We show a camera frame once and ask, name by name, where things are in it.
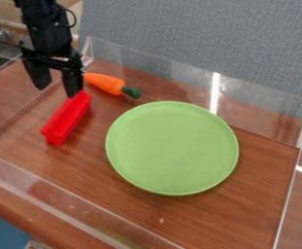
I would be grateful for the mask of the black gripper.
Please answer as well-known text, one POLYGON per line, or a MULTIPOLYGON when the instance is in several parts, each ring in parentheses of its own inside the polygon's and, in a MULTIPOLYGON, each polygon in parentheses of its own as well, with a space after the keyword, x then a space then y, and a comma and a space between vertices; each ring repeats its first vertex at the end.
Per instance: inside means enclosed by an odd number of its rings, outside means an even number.
POLYGON ((51 82, 49 69, 61 70, 68 98, 83 90, 81 57, 73 48, 72 25, 65 18, 24 18, 31 45, 21 45, 25 72, 39 90, 51 82))

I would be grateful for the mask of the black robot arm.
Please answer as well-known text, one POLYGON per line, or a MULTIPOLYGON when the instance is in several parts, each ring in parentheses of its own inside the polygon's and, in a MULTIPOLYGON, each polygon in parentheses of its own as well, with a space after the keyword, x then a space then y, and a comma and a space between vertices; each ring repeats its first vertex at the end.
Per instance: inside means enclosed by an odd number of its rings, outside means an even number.
POLYGON ((73 12, 56 0, 13 0, 21 9, 21 20, 27 27, 32 47, 20 45, 25 72, 37 89, 52 83, 51 69, 63 75, 68 98, 83 90, 81 56, 73 48, 68 14, 73 12))

